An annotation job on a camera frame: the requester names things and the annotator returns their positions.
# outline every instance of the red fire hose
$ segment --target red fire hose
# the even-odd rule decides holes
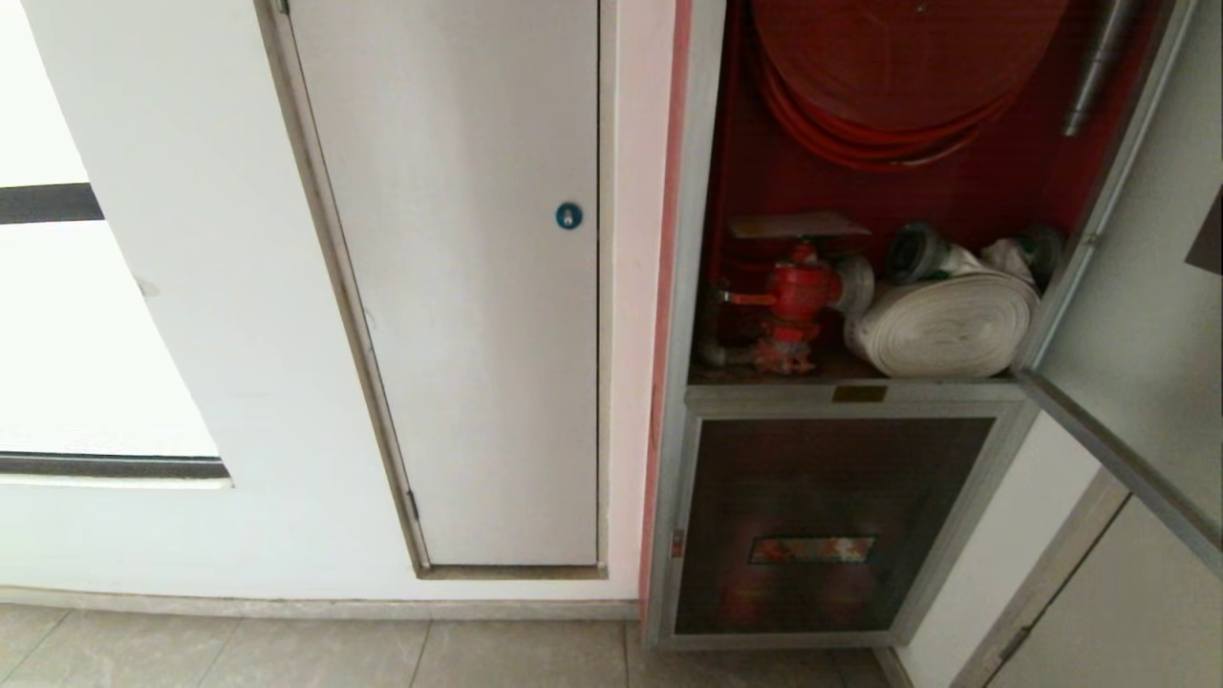
[[[757,0],[761,94],[788,134],[838,165],[896,172],[942,160],[1014,103],[1065,0],[1021,4],[1021,16],[982,5],[1002,4]]]

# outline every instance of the door hinge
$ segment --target door hinge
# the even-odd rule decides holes
[[[671,558],[679,560],[684,557],[684,532],[675,529],[671,533]]]
[[[412,521],[421,521],[421,512],[416,508],[416,495],[412,495],[412,491],[410,490],[404,496],[406,497],[408,516]]]
[[[1009,660],[1011,656],[1015,655],[1015,653],[1019,651],[1019,648],[1024,644],[1024,640],[1027,640],[1027,637],[1031,634],[1032,634],[1031,626],[1025,626],[1024,628],[1020,628],[1019,633],[1015,633],[1015,637],[1010,639],[1010,643],[1007,643],[1007,646],[1003,648],[1000,653],[998,653],[998,661],[1005,664],[1007,660]]]

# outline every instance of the fire hose cabinet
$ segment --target fire hose cabinet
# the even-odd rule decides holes
[[[693,386],[686,407],[664,562],[681,648],[893,644],[1036,413],[997,382]]]
[[[1223,2],[991,2],[679,5],[647,645],[906,644],[1042,413],[1223,578]]]

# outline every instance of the pink trim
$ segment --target pink trim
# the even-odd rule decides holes
[[[641,534],[641,579],[638,606],[641,618],[649,609],[649,571],[654,541],[654,505],[658,499],[659,447],[667,347],[670,337],[671,280],[675,266],[675,222],[679,215],[680,155],[684,143],[684,109],[687,97],[689,45],[692,33],[692,0],[675,0],[675,43],[671,53],[671,109],[667,128],[667,170],[663,177],[663,222],[658,266],[658,309],[654,323],[653,398],[649,409],[649,446],[646,455],[646,500]]]

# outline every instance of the baseboard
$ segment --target baseboard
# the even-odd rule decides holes
[[[874,648],[874,659],[879,662],[879,667],[883,668],[883,677],[888,679],[888,686],[892,688],[914,688],[912,681],[909,681],[909,672],[905,671],[905,665],[900,664],[900,657],[896,656],[894,649]]]
[[[0,602],[183,616],[389,621],[634,621],[636,600],[247,600],[0,587]]]

